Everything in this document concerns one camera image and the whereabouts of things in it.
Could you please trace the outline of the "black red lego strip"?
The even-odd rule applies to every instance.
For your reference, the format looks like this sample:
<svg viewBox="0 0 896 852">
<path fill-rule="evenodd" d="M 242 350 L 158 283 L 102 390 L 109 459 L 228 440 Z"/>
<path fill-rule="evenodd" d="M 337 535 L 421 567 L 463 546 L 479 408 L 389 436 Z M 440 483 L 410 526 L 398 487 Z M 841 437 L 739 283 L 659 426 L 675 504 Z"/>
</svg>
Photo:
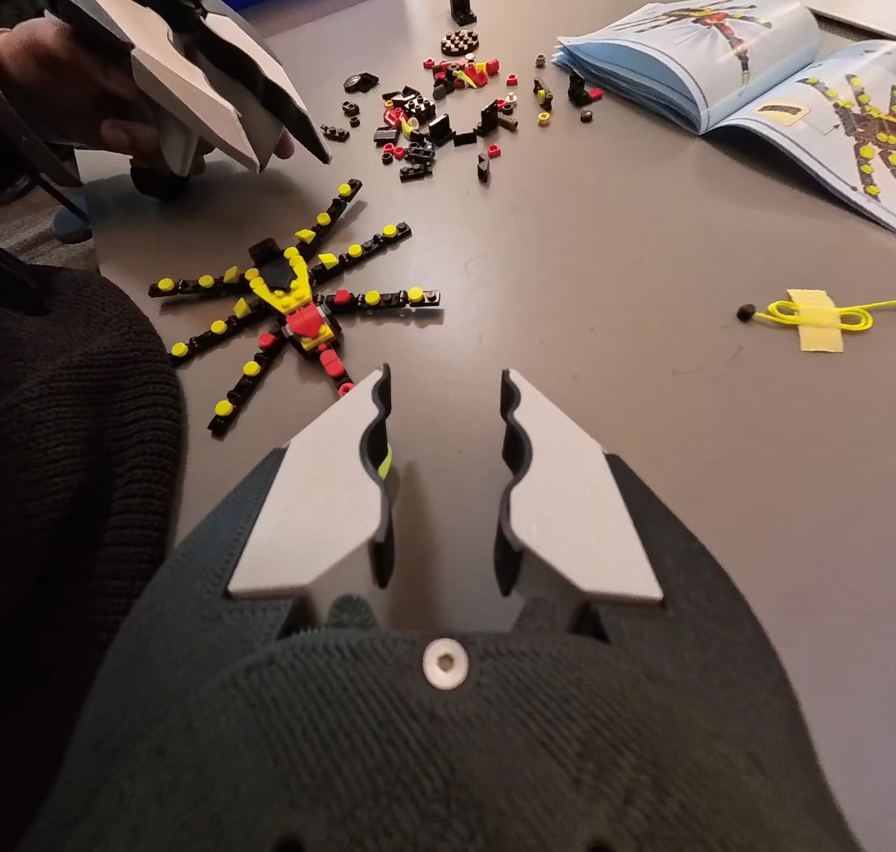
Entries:
<svg viewBox="0 0 896 852">
<path fill-rule="evenodd" d="M 344 397 L 355 387 L 355 383 L 346 370 L 339 352 L 332 347 L 320 345 L 318 354 L 323 371 L 334 383 L 339 397 Z"/>
</svg>

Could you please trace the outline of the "person's black sweater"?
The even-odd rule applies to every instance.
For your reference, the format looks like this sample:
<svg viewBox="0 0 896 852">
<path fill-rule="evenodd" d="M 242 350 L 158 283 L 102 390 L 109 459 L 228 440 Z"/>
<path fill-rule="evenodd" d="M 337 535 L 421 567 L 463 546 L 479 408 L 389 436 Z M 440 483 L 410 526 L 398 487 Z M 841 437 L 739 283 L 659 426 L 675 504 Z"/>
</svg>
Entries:
<svg viewBox="0 0 896 852">
<path fill-rule="evenodd" d="M 2 251 L 2 850 L 28 830 L 161 565 L 182 443 L 180 385 L 131 298 Z"/>
</svg>

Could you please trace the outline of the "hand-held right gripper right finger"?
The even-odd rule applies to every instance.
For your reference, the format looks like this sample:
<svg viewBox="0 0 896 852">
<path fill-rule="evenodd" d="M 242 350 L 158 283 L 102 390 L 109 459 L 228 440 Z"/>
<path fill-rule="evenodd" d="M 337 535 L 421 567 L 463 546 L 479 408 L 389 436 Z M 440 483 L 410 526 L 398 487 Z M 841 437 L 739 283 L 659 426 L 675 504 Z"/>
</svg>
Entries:
<svg viewBox="0 0 896 852">
<path fill-rule="evenodd" d="M 494 569 L 501 595 L 661 602 L 663 591 L 604 448 L 520 372 L 501 373 Z"/>
</svg>

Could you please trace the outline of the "person's left hand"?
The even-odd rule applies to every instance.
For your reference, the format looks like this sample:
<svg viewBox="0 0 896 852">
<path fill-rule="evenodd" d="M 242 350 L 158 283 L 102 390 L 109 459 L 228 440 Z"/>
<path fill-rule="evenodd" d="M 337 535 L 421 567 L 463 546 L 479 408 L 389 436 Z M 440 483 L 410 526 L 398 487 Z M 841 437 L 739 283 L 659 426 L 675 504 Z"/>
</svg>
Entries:
<svg viewBox="0 0 896 852">
<path fill-rule="evenodd" d="M 168 173 L 151 102 L 128 60 L 86 48 L 65 22 L 48 16 L 2 31 L 1 81 L 18 114 L 51 138 Z"/>
</svg>

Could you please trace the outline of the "black yellow lego spider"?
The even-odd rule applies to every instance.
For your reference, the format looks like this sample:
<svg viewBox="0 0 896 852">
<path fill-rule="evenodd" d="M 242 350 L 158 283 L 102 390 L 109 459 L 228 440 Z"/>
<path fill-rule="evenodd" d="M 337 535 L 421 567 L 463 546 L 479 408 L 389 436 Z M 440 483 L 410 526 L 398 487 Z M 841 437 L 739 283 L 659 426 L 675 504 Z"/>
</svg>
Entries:
<svg viewBox="0 0 896 852">
<path fill-rule="evenodd" d="M 326 293 L 322 290 L 324 283 L 337 279 L 370 258 L 386 253 L 411 236 L 409 225 L 400 221 L 386 225 L 362 243 L 352 244 L 345 253 L 321 251 L 323 242 L 362 186 L 356 178 L 342 183 L 329 207 L 317 215 L 315 224 L 309 229 L 297 231 L 295 244 L 283 247 L 273 238 L 266 238 L 251 246 L 249 255 L 252 266 L 246 270 L 233 266 L 218 276 L 206 274 L 195 279 L 165 277 L 149 286 L 148 296 L 160 299 L 239 295 L 232 313 L 226 318 L 215 321 L 208 330 L 186 342 L 178 342 L 171 347 L 169 359 L 175 366 L 189 363 L 261 321 L 272 322 L 271 327 L 260 335 L 257 350 L 244 365 L 236 384 L 216 403 L 208 425 L 208 431 L 213 436 L 221 438 L 230 431 L 263 377 L 286 347 L 291 346 L 305 359 L 318 365 L 320 345 L 339 352 L 342 327 L 337 320 L 338 314 L 440 307 L 441 292 L 420 286 L 393 292 L 369 290 L 355 293 L 338 288 Z"/>
</svg>

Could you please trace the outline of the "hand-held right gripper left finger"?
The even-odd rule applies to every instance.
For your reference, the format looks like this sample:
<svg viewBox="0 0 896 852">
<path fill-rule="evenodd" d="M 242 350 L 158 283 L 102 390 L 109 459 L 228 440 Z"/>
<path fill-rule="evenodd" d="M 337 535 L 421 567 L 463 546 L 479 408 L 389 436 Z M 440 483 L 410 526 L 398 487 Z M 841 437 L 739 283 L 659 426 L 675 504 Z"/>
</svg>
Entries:
<svg viewBox="0 0 896 852">
<path fill-rule="evenodd" d="M 385 619 L 395 554 L 377 468 L 390 413 L 384 364 L 290 440 L 230 578 L 230 597 L 298 600 L 323 622 L 335 600 L 354 594 Z"/>
</svg>

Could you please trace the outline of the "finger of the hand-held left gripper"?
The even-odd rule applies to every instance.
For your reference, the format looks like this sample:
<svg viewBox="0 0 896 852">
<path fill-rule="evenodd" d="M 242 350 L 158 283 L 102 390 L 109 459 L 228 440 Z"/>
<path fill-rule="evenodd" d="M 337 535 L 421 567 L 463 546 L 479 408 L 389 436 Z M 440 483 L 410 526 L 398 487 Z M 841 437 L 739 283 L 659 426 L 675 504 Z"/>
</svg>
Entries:
<svg viewBox="0 0 896 852">
<path fill-rule="evenodd" d="M 235 107 L 260 165 L 267 165 L 284 132 L 322 164 L 331 153 L 295 85 L 255 30 L 221 0 L 203 0 L 196 30 L 197 63 L 212 87 Z"/>
<path fill-rule="evenodd" d="M 133 0 L 93 1 L 131 42 L 136 85 L 170 115 L 159 128 L 164 158 L 174 172 L 186 172 L 193 158 L 186 152 L 187 142 L 200 139 L 252 171 L 266 166 L 236 108 L 178 48 L 162 16 Z"/>
</svg>

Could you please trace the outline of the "lego instruction booklet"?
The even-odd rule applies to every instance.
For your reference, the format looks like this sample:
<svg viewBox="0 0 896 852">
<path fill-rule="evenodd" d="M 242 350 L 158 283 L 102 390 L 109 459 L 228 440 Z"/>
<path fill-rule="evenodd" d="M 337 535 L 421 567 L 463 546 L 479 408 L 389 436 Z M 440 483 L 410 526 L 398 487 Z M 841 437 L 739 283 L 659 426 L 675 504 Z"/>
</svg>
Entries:
<svg viewBox="0 0 896 852">
<path fill-rule="evenodd" d="M 552 62 L 695 134 L 752 133 L 894 231 L 894 40 L 822 39 L 798 2 L 684 0 L 560 37 Z"/>
</svg>

